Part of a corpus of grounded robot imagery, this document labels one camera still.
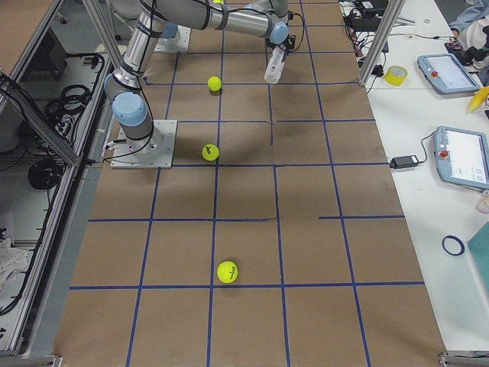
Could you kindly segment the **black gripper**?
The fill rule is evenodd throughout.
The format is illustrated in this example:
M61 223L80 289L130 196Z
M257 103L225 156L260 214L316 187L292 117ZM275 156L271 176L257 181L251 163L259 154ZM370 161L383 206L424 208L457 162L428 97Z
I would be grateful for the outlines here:
M279 47L286 54L290 54L296 51L296 35L287 35L286 39L279 44L274 43L270 38L266 38L265 44L271 49Z

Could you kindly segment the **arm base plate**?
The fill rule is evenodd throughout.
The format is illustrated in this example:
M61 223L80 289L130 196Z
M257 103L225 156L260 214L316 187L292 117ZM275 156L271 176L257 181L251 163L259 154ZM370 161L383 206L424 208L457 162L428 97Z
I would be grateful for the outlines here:
M149 143L147 140L132 141L127 139L123 129L118 132L118 139L125 140L115 145L114 156L110 165L114 169L170 169L175 147L177 120L156 119L154 133Z
M191 29L179 25L174 37L161 37L155 48L156 54L186 53L189 50Z

